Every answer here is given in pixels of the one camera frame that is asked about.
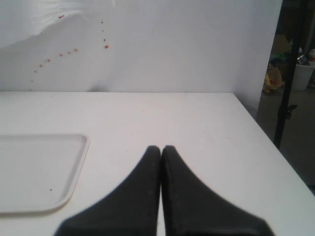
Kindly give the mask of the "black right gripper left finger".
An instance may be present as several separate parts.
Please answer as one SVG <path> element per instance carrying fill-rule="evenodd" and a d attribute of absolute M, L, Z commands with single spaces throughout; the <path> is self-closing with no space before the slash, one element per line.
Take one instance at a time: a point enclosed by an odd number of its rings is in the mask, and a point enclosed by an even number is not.
<path fill-rule="evenodd" d="M 57 236 L 155 236 L 160 198 L 160 149 L 147 147 L 142 158 L 110 194 L 64 220 Z"/>

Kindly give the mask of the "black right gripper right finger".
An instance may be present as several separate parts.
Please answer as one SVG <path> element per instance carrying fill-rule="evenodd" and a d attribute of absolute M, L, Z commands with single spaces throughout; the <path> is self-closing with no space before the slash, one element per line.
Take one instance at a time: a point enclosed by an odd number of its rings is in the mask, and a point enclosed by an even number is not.
<path fill-rule="evenodd" d="M 225 200 L 186 165 L 174 146 L 161 157 L 161 192 L 168 236 L 272 236 L 261 218 Z"/>

